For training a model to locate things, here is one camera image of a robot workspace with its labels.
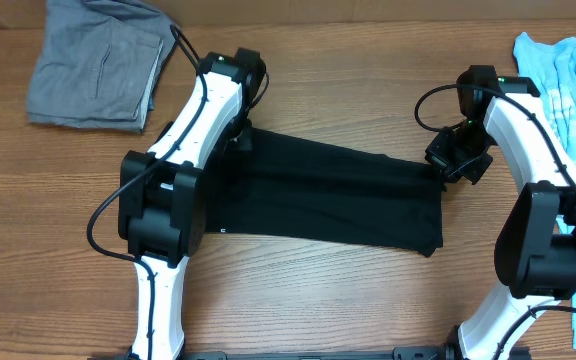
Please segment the black polo shirt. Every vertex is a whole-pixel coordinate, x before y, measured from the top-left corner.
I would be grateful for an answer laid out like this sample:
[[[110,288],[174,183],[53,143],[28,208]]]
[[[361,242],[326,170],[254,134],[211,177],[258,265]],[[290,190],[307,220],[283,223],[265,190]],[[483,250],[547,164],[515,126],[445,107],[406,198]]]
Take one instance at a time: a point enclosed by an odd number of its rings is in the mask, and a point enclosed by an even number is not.
[[[219,164],[207,231],[400,248],[443,245],[431,166],[253,129]]]

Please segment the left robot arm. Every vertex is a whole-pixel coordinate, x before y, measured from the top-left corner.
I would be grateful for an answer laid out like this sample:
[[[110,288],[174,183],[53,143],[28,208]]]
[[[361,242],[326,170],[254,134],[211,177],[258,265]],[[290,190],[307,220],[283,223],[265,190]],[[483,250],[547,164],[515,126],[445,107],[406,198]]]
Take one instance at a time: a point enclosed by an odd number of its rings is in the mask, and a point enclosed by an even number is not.
[[[214,162],[242,131],[266,64],[259,52],[210,52],[176,120],[144,153],[130,151],[120,169],[119,236],[136,257],[137,333],[132,359],[179,359],[185,335],[185,272],[206,228]]]

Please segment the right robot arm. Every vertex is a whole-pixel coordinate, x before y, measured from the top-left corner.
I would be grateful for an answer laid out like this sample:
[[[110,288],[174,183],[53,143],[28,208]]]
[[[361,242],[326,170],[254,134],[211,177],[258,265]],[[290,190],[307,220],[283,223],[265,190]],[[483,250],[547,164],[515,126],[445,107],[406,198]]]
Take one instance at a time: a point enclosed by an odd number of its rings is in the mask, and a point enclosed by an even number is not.
[[[498,278],[477,311],[439,346],[398,347],[396,359],[528,359],[517,342],[547,311],[573,312],[576,166],[543,114],[528,77],[472,65],[452,84],[464,120],[435,131],[425,159],[448,183],[477,183],[500,148],[519,196],[495,244]]]

